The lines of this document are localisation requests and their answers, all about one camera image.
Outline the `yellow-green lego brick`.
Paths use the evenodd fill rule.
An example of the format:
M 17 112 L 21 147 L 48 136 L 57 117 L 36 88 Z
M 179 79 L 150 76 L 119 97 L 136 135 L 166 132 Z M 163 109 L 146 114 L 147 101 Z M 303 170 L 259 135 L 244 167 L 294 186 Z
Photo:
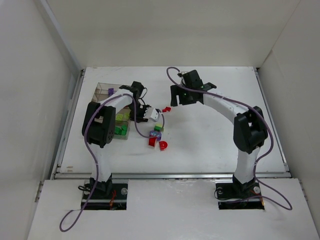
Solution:
M 122 121 L 123 120 L 123 117 L 124 117 L 124 115 L 123 114 L 120 114 L 120 113 L 118 113 L 117 115 L 116 115 L 116 120 L 117 121 Z
M 130 113 L 129 113 L 129 112 L 126 112 L 126 113 L 123 115 L 123 117 L 124 117 L 124 120 L 125 120 L 125 121 L 128 121 L 128 120 L 130 119 Z

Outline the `small green slope lego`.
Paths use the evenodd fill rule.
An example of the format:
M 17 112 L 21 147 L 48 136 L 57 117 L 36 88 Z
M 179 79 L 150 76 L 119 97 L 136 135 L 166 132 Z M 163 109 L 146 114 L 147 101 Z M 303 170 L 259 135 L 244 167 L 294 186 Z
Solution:
M 125 126 L 125 125 L 123 125 L 123 126 L 121 126 L 119 133 L 120 133 L 122 136 L 125 136 L 125 135 L 127 134 L 127 131 L 128 131 L 128 127 Z

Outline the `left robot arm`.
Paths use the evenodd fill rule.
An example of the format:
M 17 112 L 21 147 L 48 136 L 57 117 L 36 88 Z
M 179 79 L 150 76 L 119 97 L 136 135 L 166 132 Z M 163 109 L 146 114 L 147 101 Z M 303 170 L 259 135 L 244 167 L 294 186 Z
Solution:
M 126 107 L 130 109 L 129 119 L 135 124 L 157 121 L 158 112 L 140 99 L 145 87 L 134 81 L 131 85 L 121 85 L 118 90 L 101 102 L 91 101 L 87 105 L 81 133 L 89 153 L 93 157 L 93 172 L 89 179 L 89 190 L 94 195 L 108 196 L 112 191 L 112 173 L 106 159 L 99 157 L 98 151 L 111 143 L 116 134 L 116 115 Z

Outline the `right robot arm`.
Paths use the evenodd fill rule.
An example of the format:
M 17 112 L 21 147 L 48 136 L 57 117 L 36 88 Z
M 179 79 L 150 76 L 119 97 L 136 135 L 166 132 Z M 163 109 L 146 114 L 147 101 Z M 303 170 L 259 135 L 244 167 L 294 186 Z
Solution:
M 238 156 L 232 185 L 237 192 L 243 193 L 255 183 L 254 167 L 260 148 L 268 138 L 262 110 L 224 96 L 214 84 L 203 83 L 197 70 L 178 71 L 180 83 L 171 78 L 169 70 L 179 69 L 168 67 L 166 70 L 173 83 L 170 87 L 172 107 L 199 102 L 216 110 L 233 124 L 233 142 L 238 149 Z

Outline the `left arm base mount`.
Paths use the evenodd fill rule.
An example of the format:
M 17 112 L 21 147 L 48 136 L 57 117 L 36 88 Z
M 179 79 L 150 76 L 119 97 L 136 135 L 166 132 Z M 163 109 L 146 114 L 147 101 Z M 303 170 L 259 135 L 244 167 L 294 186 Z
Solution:
M 84 210 L 124 211 L 127 209 L 129 185 L 125 181 L 98 182 Z

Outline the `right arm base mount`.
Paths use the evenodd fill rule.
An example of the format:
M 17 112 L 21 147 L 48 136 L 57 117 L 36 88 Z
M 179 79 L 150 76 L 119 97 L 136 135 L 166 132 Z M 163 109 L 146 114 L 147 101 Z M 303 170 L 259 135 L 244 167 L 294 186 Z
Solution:
M 259 183 L 253 178 L 240 183 L 234 176 L 232 181 L 217 181 L 214 197 L 218 200 L 219 210 L 264 210 Z

